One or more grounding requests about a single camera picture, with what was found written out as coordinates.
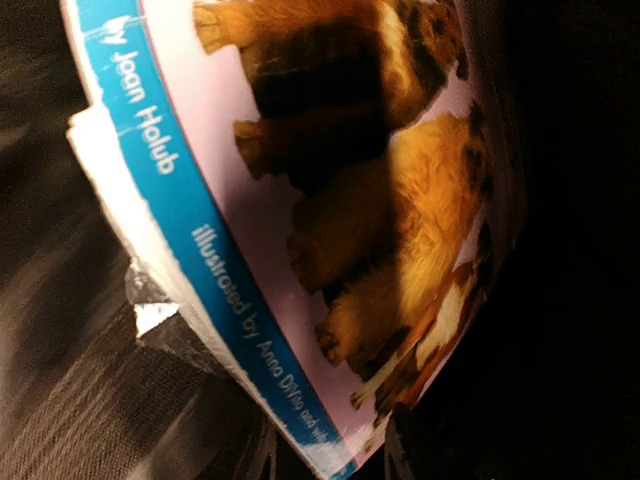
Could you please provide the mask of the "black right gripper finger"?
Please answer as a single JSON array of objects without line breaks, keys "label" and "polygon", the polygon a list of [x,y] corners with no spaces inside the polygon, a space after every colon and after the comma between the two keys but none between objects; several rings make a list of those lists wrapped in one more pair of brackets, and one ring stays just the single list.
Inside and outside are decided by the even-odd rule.
[{"label": "black right gripper finger", "polygon": [[394,406],[385,429],[384,472],[386,480],[429,478],[426,433],[403,403]]}]

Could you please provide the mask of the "dog picture book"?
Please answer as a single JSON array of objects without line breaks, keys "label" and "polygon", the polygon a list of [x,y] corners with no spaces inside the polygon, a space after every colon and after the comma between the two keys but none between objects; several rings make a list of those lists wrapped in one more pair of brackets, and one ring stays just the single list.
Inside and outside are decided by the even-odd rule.
[{"label": "dog picture book", "polygon": [[526,214],[501,1],[65,1],[119,239],[314,474],[416,405]]}]

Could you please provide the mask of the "grey shrink-wrapped notebook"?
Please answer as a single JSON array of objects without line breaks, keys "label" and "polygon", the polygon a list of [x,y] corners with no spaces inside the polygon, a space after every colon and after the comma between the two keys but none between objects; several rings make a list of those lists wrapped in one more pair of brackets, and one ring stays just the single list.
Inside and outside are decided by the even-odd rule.
[{"label": "grey shrink-wrapped notebook", "polygon": [[207,374],[226,375],[179,313],[179,304],[166,295],[136,260],[130,262],[124,283],[135,314],[139,344],[168,353]]}]

